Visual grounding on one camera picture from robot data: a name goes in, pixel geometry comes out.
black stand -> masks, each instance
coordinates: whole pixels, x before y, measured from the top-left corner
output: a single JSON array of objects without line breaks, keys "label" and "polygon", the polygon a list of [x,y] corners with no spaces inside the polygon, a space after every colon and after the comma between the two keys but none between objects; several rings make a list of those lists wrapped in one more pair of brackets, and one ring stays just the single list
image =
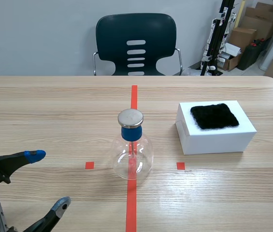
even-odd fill
[{"label": "black stand", "polygon": [[225,19],[222,21],[222,25],[220,26],[220,22],[221,19],[217,18],[215,20],[215,28],[209,43],[209,48],[206,54],[207,60],[206,61],[202,61],[203,62],[203,68],[202,68],[202,72],[201,72],[201,76],[204,76],[207,70],[207,66],[215,66],[215,70],[209,70],[208,72],[210,72],[212,74],[212,76],[219,76],[222,74],[222,72],[218,71],[217,67],[218,67],[218,54],[220,51],[220,47],[221,47],[221,43],[222,40],[224,39],[225,35],[225,30],[227,28],[228,22],[229,22],[229,18],[231,15],[231,12],[233,10],[233,6],[234,6],[234,2],[235,0],[222,0],[221,3],[221,7],[219,10],[219,13],[222,14],[224,11],[224,8],[227,7],[227,13],[225,15]]}]

white box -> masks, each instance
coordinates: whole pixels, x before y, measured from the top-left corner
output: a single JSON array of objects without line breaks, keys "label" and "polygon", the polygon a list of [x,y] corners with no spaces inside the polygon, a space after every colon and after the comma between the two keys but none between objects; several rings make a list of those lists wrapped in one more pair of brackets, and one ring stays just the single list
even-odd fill
[{"label": "white box", "polygon": [[[239,122],[237,127],[202,130],[196,123],[191,108],[194,106],[224,103]],[[179,103],[176,127],[185,155],[242,152],[246,149],[256,129],[237,101],[203,101]]]}]

red tape marker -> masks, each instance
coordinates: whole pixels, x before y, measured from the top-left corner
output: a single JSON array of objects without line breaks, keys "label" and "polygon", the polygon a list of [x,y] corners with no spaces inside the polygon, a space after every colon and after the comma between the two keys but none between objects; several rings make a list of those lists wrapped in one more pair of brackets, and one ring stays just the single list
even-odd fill
[{"label": "red tape marker", "polygon": [[94,162],[86,162],[85,169],[94,169]]},{"label": "red tape marker", "polygon": [[[137,86],[132,86],[131,108],[137,109]],[[136,155],[137,144],[134,144],[134,154]],[[128,167],[128,189],[127,189],[127,215],[126,232],[137,231],[137,180],[136,180],[136,157],[132,157],[132,145],[129,145],[129,167]]]},{"label": "red tape marker", "polygon": [[177,162],[177,170],[185,170],[186,166],[184,162]]}]

gray wall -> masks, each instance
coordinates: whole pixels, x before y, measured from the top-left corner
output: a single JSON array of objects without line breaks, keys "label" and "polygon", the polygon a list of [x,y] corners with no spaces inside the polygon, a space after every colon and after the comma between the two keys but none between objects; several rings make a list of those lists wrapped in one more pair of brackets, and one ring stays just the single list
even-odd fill
[{"label": "gray wall", "polygon": [[[222,0],[0,0],[0,75],[92,75],[95,25],[111,14],[159,12],[177,24],[184,67],[201,60],[210,24]],[[111,62],[98,61],[110,75]],[[158,70],[179,71],[178,57],[164,58]]]}]

red tape line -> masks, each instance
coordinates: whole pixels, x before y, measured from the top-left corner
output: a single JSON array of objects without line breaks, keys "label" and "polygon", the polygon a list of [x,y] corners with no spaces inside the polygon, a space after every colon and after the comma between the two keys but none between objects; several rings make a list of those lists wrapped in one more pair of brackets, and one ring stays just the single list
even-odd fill
[{"label": "red tape line", "polygon": [[[132,86],[131,108],[137,109],[137,86]],[[137,144],[134,142],[134,154],[136,155]],[[136,157],[132,157],[132,145],[129,145],[129,167],[128,167],[128,188],[127,188],[127,215],[126,232],[137,231],[137,180],[136,180]]]}]

